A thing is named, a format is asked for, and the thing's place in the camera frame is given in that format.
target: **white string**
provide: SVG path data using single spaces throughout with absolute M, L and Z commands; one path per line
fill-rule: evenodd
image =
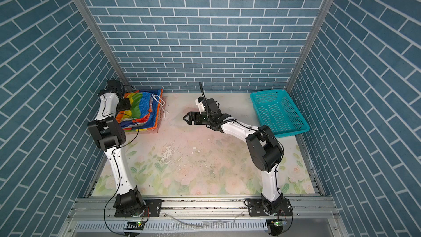
M 165 101 L 156 94 L 152 94 L 152 97 L 155 99 L 156 102 L 158 102 L 161 105 L 162 110 L 164 111 L 164 118 L 166 119 L 167 117 L 166 117 L 165 113 L 169 113 L 169 112 L 165 111 L 165 109 L 164 109 Z

